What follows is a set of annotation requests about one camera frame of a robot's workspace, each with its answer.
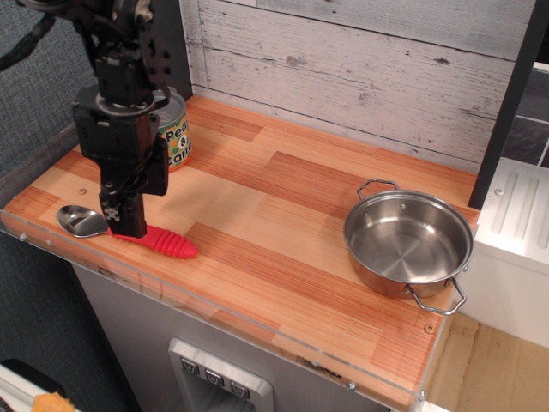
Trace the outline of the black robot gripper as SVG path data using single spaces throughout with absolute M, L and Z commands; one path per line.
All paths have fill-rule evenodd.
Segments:
M 100 168 L 100 207 L 113 234 L 147 233 L 142 194 L 164 196 L 168 188 L 168 145 L 158 133 L 154 100 L 120 106 L 82 88 L 73 114 L 82 154 Z

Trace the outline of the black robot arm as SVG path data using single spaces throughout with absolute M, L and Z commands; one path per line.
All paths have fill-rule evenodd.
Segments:
M 57 18 L 80 34 L 97 83 L 73 100 L 83 156 L 100 169 L 100 207 L 116 235 L 147 233 L 143 197 L 168 187 L 168 145 L 154 110 L 167 105 L 171 54 L 156 33 L 150 1 L 25 1 L 43 13 L 35 35 Z

